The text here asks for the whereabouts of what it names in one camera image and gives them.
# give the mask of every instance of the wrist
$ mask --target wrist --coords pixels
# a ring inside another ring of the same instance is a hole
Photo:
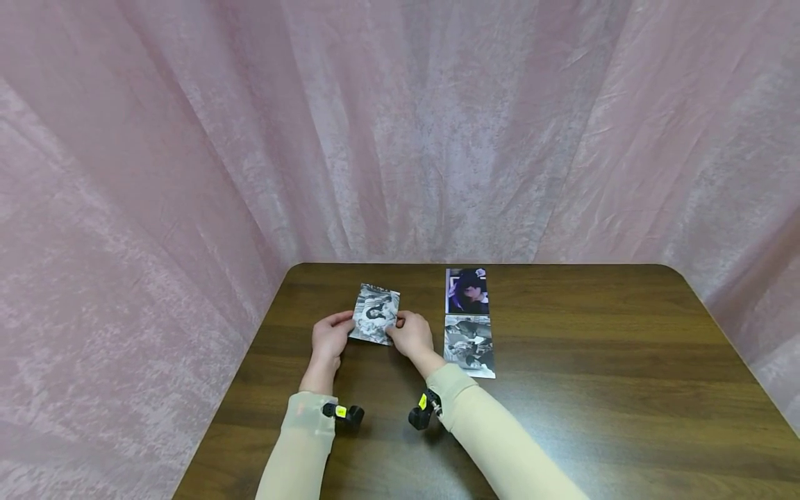
[[[311,353],[311,359],[308,361],[308,367],[319,370],[332,370],[335,372],[339,368],[339,358],[328,356],[326,354]]]
[[[433,349],[419,352],[411,359],[411,362],[422,378],[428,378],[433,372],[447,364],[447,361]]]
[[[334,376],[338,368],[334,358],[311,357],[311,361],[300,381],[298,392],[308,391],[315,394],[332,396],[334,394]]]

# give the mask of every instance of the beige sleeve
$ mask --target beige sleeve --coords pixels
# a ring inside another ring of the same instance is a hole
[[[256,500],[306,500],[319,498],[322,473],[334,442],[335,421],[322,414],[332,396],[311,392],[289,398],[281,435],[266,463]]]
[[[512,414],[447,364],[426,380],[442,400],[440,421],[470,454],[500,498],[586,498]]]

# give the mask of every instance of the black clamp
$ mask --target black clamp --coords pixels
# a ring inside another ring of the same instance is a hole
[[[364,419],[364,409],[360,406],[351,406],[347,409],[334,402],[326,403],[322,407],[322,414],[326,417],[334,417],[337,421],[344,422],[348,427],[354,429],[357,429],[361,425],[361,420]]]
[[[416,430],[427,429],[430,424],[430,416],[436,413],[437,417],[442,416],[442,400],[439,395],[430,389],[422,393],[419,403],[408,413],[408,423]]]

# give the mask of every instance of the left hand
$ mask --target left hand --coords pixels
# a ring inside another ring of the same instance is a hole
[[[354,327],[351,310],[319,320],[311,332],[311,359],[323,363],[332,362],[337,370],[342,364],[341,356],[347,344],[347,334]]]

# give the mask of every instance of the wood grain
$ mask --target wood grain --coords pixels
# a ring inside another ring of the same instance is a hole
[[[286,276],[176,498],[252,498],[318,319],[361,282],[398,290],[441,352],[444,266],[302,264]],[[800,498],[800,441],[678,274],[663,266],[487,266],[497,380],[481,385],[592,498]],[[352,341],[322,498],[495,498],[441,428],[406,422],[424,381]]]

